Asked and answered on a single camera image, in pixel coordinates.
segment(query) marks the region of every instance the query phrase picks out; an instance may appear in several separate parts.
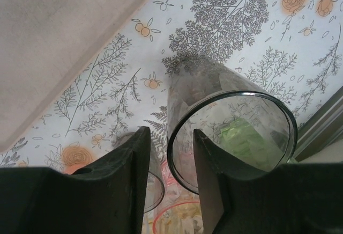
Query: glass cup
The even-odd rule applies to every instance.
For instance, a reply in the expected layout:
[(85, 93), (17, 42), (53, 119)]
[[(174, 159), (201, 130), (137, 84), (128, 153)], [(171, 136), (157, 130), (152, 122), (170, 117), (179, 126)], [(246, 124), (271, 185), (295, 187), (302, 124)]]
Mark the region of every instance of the glass cup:
[(154, 234), (194, 233), (204, 231), (199, 196), (183, 188), (173, 178), (167, 161), (161, 164), (166, 195), (155, 208)]
[[(121, 137), (115, 144), (114, 148), (119, 147), (125, 143), (134, 133), (128, 133)], [(156, 149), (151, 142), (150, 147), (150, 162), (148, 180), (146, 185), (146, 195), (144, 204), (144, 213), (147, 213), (156, 208), (165, 195), (165, 186), (162, 180), (162, 172), (160, 168), (159, 159), (157, 157)]]
[(204, 56), (185, 60), (168, 91), (168, 164), (175, 179), (198, 194), (194, 129), (266, 172), (288, 162), (297, 141), (296, 121), (283, 102)]

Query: green object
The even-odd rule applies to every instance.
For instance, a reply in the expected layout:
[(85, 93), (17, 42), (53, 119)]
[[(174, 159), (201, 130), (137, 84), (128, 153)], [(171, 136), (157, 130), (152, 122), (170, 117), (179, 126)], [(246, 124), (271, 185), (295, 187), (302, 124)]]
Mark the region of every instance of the green object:
[(275, 168), (284, 155), (272, 140), (264, 139), (245, 119), (220, 129), (219, 145), (243, 162), (263, 171)]

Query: glass rim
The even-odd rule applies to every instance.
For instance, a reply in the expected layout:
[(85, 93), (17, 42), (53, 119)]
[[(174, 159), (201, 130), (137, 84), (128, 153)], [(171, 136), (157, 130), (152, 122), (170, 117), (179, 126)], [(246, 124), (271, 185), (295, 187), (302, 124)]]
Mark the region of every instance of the glass rim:
[[(249, 90), (242, 90), (242, 91), (220, 91), (219, 93), (208, 97), (208, 98), (204, 98), (202, 100), (200, 100), (199, 102), (197, 102), (196, 104), (194, 104), (190, 110), (188, 110), (179, 120), (179, 122), (177, 123), (176, 127), (174, 128), (168, 142), (167, 142), (167, 161), (168, 161), (168, 166), (170, 169), (171, 174), (173, 175), (173, 177), (176, 179), (176, 181), (185, 189), (187, 189), (188, 191), (194, 193), (194, 194), (199, 194), (199, 191), (197, 190), (193, 190), (190, 187), (188, 187), (186, 183), (188, 183), (189, 185), (195, 187), (194, 185), (190, 184), (187, 180), (185, 180), (182, 175), (178, 172), (175, 164), (174, 164), (174, 160), (173, 160), (173, 144), (174, 144), (174, 140), (178, 134), (178, 132), (180, 131), (181, 127), (186, 123), (187, 120), (190, 119), (191, 116), (193, 116), (197, 111), (199, 111), (200, 109), (204, 108), (205, 106), (221, 100), (221, 99), (225, 99), (225, 98), (230, 98), (230, 97), (236, 97), (236, 96), (255, 96), (255, 97), (259, 97), (262, 99), (267, 99), (271, 102), (273, 102), (279, 109), (281, 109), (281, 111), (283, 112), (283, 114), (285, 115), (285, 118), (287, 120), (288, 123), (288, 129), (289, 129), (289, 133), (292, 132), (291, 127), (293, 128), (293, 132), (294, 132), (294, 140), (293, 140), (293, 145), (290, 147), (290, 153), (289, 153), (289, 157), (291, 158), (294, 154), (295, 148), (296, 148), (296, 143), (297, 143), (297, 136), (298, 136), (298, 132), (297, 132), (297, 124), (296, 124), (296, 120), (294, 118), (293, 113), (289, 110), (289, 108), (282, 102), (280, 101), (278, 98), (268, 94), (268, 93), (264, 93), (264, 92), (259, 92), (259, 91), (249, 91)], [(290, 146), (290, 136), (288, 137), (288, 143), (287, 143), (287, 148)]]
[(162, 187), (162, 192), (160, 197), (156, 200), (156, 202), (154, 202), (152, 205), (148, 206), (147, 208), (144, 207), (144, 214), (148, 213), (149, 211), (155, 209), (163, 200), (163, 198), (165, 197), (166, 194), (166, 189), (165, 189), (165, 184), (163, 183), (163, 180), (157, 176), (155, 173), (149, 171), (148, 174), (152, 174), (155, 178), (158, 179), (160, 186)]
[(163, 208), (155, 217), (154, 222), (152, 224), (152, 232), (155, 234), (157, 233), (156, 230), (156, 223), (159, 220), (159, 218), (168, 210), (173, 209), (174, 207), (178, 207), (181, 206), (183, 204), (188, 204), (188, 203), (199, 203), (200, 204), (200, 200), (184, 200), (184, 201), (180, 201), (178, 203), (172, 204), (166, 208)]

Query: table surface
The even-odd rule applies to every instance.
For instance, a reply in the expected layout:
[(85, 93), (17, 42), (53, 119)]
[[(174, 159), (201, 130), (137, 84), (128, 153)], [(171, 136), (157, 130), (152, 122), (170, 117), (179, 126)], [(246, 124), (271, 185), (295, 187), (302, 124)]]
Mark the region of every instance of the table surface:
[(70, 173), (139, 126), (166, 155), (169, 75), (205, 54), (283, 101), (303, 125), (341, 86), (343, 0), (148, 0), (0, 167)]

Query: patterned tablecloth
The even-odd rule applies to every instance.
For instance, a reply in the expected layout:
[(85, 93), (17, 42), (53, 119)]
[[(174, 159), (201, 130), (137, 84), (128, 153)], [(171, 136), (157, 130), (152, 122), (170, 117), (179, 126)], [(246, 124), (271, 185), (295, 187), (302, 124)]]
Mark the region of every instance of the patterned tablecloth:
[(0, 167), (72, 173), (149, 126), (166, 154), (169, 75), (189, 54), (236, 70), (304, 124), (343, 84), (343, 0), (148, 0), (8, 152)]

